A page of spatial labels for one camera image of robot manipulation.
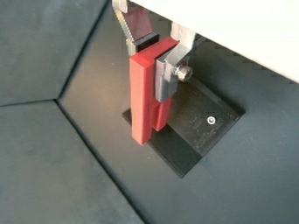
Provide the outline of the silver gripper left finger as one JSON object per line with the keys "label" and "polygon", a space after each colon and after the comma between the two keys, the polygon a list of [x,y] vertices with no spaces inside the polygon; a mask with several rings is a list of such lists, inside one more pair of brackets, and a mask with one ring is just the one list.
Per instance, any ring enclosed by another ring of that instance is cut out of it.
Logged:
{"label": "silver gripper left finger", "polygon": [[130,6],[129,0],[113,0],[113,7],[117,14],[118,22],[121,23],[123,32],[126,34],[126,45],[127,45],[127,51],[129,55],[133,55],[137,53],[137,36],[134,33],[134,26],[130,22],[130,16],[129,12],[133,10],[133,7]]}

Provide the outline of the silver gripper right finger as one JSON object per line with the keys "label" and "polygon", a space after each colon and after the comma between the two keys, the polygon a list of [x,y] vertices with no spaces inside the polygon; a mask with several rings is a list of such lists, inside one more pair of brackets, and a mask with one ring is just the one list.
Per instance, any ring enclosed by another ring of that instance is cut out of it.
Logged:
{"label": "silver gripper right finger", "polygon": [[183,65],[183,58],[193,50],[197,32],[173,22],[171,38],[179,44],[155,62],[155,99],[165,102],[175,93],[178,81],[186,81],[193,70]]}

